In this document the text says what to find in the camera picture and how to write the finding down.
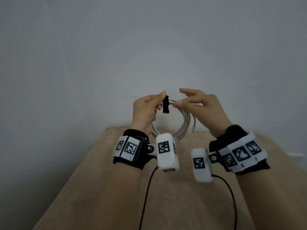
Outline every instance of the wristband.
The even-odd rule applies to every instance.
[[[117,142],[113,152],[113,164],[124,163],[143,170],[144,166],[154,158],[148,155],[149,137],[142,131],[128,129]]]
[[[232,125],[224,135],[211,141],[208,155],[212,163],[220,162],[227,172],[236,175],[270,169],[266,162],[267,153],[255,142],[255,135],[247,134],[239,125]]]

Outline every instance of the wall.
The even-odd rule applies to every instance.
[[[3,230],[32,229],[91,147],[46,13],[43,0],[0,0]]]
[[[180,99],[189,87],[216,94],[233,123],[305,153],[306,0],[45,1],[92,142],[129,125],[138,97]],[[176,110],[158,114],[158,126],[181,123]]]

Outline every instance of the black cable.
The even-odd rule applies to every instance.
[[[235,197],[232,193],[232,190],[231,190],[230,186],[228,185],[228,183],[226,182],[226,180],[224,178],[222,178],[218,175],[215,175],[215,174],[212,174],[212,177],[222,179],[226,183],[226,185],[228,186],[228,188],[230,190],[230,193],[231,193],[231,196],[232,196],[232,201],[233,201],[233,206],[235,208],[235,225],[234,225],[233,229],[236,230],[237,229],[237,223],[238,223],[238,213],[237,213],[237,206],[236,206]]]
[[[138,230],[141,230],[142,227],[142,222],[143,222],[143,217],[144,217],[144,212],[145,212],[145,207],[146,207],[146,200],[147,200],[147,196],[148,196],[148,190],[149,190],[149,186],[150,186],[150,182],[151,179],[155,173],[155,171],[158,169],[158,166],[153,170],[150,178],[149,178],[149,182],[148,182],[148,186],[147,186],[147,191],[146,191],[146,195],[145,195],[145,201],[144,201],[144,206],[143,206],[143,211],[142,211],[142,216],[141,216],[141,221],[140,221],[140,226],[138,227]]]

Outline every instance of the gray cable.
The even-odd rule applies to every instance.
[[[170,105],[174,106],[175,101],[176,101],[175,99],[169,97],[169,104]],[[188,128],[190,126],[190,122],[191,122],[191,114],[189,112],[186,112],[186,111],[179,109],[179,108],[177,108],[177,109],[183,115],[183,124],[180,127],[180,129],[173,134],[175,141],[181,140],[186,135]],[[196,125],[196,118],[195,118],[194,115],[192,115],[192,116],[194,118],[194,124],[193,124],[193,128],[192,128],[192,132],[194,133],[195,125]],[[158,135],[160,135],[160,132],[154,127],[152,122],[151,122],[151,125],[153,127],[151,134],[154,136],[154,138],[156,138]]]

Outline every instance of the person's right hand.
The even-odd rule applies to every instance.
[[[214,94],[207,95],[201,90],[189,88],[181,88],[179,91],[187,98],[176,101],[174,107],[193,114],[215,138],[225,134],[232,123]]]

